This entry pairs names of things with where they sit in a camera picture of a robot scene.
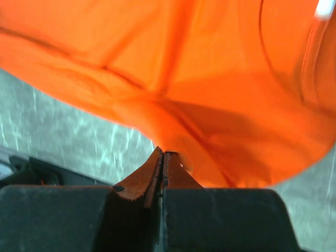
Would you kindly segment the orange t shirt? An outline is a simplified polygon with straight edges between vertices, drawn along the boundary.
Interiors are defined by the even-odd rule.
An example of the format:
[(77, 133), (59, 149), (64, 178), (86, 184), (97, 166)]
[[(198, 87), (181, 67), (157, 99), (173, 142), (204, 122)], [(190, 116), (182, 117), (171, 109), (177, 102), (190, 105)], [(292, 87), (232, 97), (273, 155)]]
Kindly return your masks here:
[(1, 68), (262, 187), (335, 143), (334, 1), (1, 1)]

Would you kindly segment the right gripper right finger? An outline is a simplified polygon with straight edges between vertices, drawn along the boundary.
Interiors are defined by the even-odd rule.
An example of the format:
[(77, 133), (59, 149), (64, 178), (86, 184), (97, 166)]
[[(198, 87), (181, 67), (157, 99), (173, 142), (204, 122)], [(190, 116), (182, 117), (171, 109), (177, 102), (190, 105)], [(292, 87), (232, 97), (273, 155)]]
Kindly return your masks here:
[(163, 194), (181, 194), (200, 191), (204, 188), (182, 167), (178, 156), (173, 152), (164, 153)]

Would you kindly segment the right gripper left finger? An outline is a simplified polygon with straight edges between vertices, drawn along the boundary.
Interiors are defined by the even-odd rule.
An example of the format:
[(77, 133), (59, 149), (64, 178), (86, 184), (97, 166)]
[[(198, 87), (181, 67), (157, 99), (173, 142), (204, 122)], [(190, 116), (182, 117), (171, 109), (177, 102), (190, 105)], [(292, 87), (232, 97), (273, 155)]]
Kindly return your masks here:
[(124, 200), (151, 207), (162, 180), (162, 165), (163, 152), (157, 147), (143, 165), (115, 184), (113, 189)]

